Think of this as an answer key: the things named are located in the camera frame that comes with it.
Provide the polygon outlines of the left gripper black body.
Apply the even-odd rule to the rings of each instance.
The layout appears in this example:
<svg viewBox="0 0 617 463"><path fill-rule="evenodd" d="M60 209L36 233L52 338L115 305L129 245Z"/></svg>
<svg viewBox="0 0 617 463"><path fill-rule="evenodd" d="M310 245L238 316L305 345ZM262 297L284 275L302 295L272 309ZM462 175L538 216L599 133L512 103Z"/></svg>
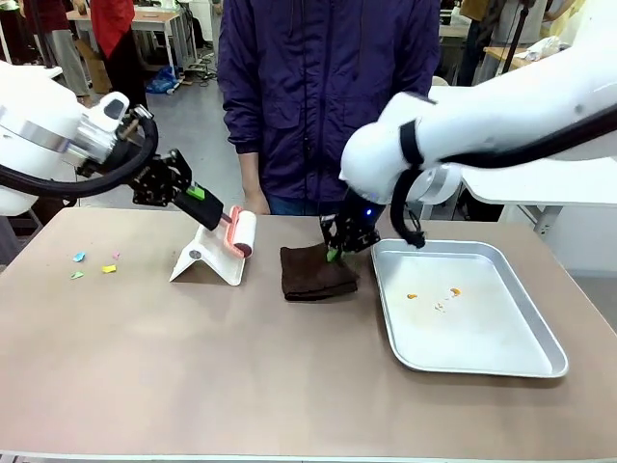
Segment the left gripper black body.
<svg viewBox="0 0 617 463"><path fill-rule="evenodd" d="M168 205L192 185L192 170L178 149L155 154L132 178L132 202L139 205Z"/></svg>

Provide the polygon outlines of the pink lint roller black handle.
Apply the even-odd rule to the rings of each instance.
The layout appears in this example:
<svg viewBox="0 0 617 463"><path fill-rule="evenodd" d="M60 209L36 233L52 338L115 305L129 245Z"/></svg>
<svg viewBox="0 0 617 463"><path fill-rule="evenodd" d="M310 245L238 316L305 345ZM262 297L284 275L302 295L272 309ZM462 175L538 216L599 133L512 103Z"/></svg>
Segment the pink lint roller black handle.
<svg viewBox="0 0 617 463"><path fill-rule="evenodd" d="M179 193L173 203L211 232L223 233L225 246L237 257L249 258L254 251L256 215L238 205L224 212L223 203L205 192L203 201Z"/></svg>

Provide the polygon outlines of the brown cloth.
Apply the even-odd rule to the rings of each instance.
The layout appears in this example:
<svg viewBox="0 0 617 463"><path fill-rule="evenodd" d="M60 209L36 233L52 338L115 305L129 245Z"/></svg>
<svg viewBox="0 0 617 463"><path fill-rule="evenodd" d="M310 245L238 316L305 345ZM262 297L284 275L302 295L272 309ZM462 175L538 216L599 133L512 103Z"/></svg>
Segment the brown cloth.
<svg viewBox="0 0 617 463"><path fill-rule="evenodd" d="M280 249L282 293L289 302L314 302L358 290L358 275L342 259L328 261L324 243Z"/></svg>

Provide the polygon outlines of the person left forearm purple sleeve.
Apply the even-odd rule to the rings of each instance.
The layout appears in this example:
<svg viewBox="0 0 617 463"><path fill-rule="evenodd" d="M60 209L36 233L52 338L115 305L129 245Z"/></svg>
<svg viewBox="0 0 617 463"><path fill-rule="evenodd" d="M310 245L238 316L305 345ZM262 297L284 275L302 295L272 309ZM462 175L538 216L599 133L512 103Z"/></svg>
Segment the person left forearm purple sleeve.
<svg viewBox="0 0 617 463"><path fill-rule="evenodd" d="M418 95L428 96L432 79L440 62L441 47L439 28L426 32L418 41L417 56L414 64L414 79L410 90Z"/></svg>

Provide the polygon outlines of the person right forearm purple sleeve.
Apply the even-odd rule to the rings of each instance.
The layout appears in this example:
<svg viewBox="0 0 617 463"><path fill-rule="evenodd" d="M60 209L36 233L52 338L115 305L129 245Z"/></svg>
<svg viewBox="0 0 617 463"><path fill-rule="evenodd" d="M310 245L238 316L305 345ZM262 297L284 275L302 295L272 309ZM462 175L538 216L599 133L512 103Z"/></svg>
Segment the person right forearm purple sleeve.
<svg viewBox="0 0 617 463"><path fill-rule="evenodd" d="M242 59L221 55L218 83L223 93L228 140L238 154L258 152L262 142L263 117L256 70Z"/></svg>

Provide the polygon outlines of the person right hand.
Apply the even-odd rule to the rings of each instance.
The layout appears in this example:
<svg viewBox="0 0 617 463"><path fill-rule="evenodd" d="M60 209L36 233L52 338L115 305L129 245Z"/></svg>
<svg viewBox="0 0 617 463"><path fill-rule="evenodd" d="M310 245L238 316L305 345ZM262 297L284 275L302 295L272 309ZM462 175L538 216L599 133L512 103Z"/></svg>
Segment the person right hand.
<svg viewBox="0 0 617 463"><path fill-rule="evenodd" d="M258 154L256 152L238 155L245 208L258 215L267 215L270 208L261 189Z"/></svg>

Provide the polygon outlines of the blue plastic bag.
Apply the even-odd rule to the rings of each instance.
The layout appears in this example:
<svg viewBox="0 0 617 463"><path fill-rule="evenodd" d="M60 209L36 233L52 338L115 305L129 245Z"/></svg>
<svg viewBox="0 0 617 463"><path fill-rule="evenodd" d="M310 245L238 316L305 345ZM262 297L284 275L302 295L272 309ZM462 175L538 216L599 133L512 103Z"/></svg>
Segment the blue plastic bag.
<svg viewBox="0 0 617 463"><path fill-rule="evenodd" d="M175 67L165 66L159 69L147 82L146 92L152 95L170 95L179 85L179 79L175 75Z"/></svg>

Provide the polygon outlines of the brown cardboard piece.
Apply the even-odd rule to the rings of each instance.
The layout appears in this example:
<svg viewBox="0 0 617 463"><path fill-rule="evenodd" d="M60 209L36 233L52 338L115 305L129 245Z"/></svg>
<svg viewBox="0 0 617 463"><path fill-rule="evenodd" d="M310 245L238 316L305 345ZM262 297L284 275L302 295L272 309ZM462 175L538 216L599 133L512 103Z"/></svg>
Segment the brown cardboard piece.
<svg viewBox="0 0 617 463"><path fill-rule="evenodd" d="M112 85L108 78L105 66L99 54L93 51L83 40L74 41L75 46L86 63L90 75L93 89L97 94L108 94L112 90Z"/></svg>

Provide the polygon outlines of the person in purple jacket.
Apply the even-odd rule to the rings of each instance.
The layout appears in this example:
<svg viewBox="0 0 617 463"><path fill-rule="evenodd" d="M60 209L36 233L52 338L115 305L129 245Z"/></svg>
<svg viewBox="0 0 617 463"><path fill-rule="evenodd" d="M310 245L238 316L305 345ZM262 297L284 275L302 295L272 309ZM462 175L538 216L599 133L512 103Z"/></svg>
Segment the person in purple jacket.
<svg viewBox="0 0 617 463"><path fill-rule="evenodd" d="M413 93L418 41L436 28L439 0L224 0L219 63L242 59L260 84L269 214L338 210L346 142Z"/></svg>

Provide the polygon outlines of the silver metal tray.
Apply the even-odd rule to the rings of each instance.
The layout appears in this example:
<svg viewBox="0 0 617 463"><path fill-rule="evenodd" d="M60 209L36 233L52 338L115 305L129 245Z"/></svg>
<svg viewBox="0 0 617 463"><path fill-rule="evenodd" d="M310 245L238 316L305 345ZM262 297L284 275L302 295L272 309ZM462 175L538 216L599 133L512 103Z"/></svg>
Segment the silver metal tray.
<svg viewBox="0 0 617 463"><path fill-rule="evenodd" d="M417 249L383 239L371 257L390 348L405 367L540 379L568 373L565 351L498 248L429 240Z"/></svg>

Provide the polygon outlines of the bystander in grey trousers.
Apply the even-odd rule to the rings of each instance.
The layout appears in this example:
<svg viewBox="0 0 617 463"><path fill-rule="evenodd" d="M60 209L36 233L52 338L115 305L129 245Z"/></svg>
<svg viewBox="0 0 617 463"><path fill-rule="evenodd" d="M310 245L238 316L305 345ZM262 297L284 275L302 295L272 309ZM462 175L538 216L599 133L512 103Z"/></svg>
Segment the bystander in grey trousers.
<svg viewBox="0 0 617 463"><path fill-rule="evenodd" d="M89 107L89 86L67 19L64 0L18 0L20 13L42 51L45 44L50 62L63 70L65 85Z"/></svg>

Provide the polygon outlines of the wooden background desk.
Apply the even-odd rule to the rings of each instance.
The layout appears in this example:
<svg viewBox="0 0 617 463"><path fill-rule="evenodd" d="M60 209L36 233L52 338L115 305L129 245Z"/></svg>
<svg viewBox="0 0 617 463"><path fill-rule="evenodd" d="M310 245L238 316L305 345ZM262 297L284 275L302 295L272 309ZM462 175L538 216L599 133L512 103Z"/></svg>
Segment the wooden background desk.
<svg viewBox="0 0 617 463"><path fill-rule="evenodd" d="M78 38L86 41L88 37L89 45L94 52L98 52L99 47L94 38L90 11L86 15L70 11L67 13L67 19L75 23ZM133 32L163 33L169 66L173 68L176 78L183 75L184 71L198 60L192 19L182 9L172 11L137 7L132 30Z"/></svg>

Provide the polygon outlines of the bystander in dark clothes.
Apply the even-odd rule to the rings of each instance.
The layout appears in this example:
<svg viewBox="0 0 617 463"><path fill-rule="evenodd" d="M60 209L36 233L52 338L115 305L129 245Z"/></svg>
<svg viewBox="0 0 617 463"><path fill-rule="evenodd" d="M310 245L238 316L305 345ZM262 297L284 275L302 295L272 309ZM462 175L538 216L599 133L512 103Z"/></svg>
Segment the bystander in dark clothes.
<svg viewBox="0 0 617 463"><path fill-rule="evenodd" d="M457 85L470 87L476 68L489 45L506 0L462 0L460 15L470 20Z"/></svg>

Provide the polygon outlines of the black tripod pole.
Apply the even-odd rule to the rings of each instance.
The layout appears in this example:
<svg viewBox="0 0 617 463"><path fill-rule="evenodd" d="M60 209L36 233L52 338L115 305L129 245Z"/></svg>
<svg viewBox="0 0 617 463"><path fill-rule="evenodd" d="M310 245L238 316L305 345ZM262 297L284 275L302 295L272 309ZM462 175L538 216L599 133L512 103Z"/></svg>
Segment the black tripod pole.
<svg viewBox="0 0 617 463"><path fill-rule="evenodd" d="M530 0L520 0L519 1L520 5L521 5L521 11L520 11L520 15L519 15L519 21L514 33L514 36L511 40L511 44L507 53L507 57L503 63L503 67L502 67L502 74L507 73L510 70L514 55L516 54L516 49L517 46L519 44L520 41L520 37L523 31L523 27L526 21L526 18L529 14L529 4L530 4Z"/></svg>

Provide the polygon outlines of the dark grey stand frame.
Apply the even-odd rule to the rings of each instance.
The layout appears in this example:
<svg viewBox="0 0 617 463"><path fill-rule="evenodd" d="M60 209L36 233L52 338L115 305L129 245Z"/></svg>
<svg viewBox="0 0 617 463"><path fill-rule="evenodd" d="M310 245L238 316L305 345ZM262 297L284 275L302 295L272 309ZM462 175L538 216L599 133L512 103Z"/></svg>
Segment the dark grey stand frame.
<svg viewBox="0 0 617 463"><path fill-rule="evenodd" d="M18 216L0 216L0 265L9 265L43 228L30 209Z"/></svg>

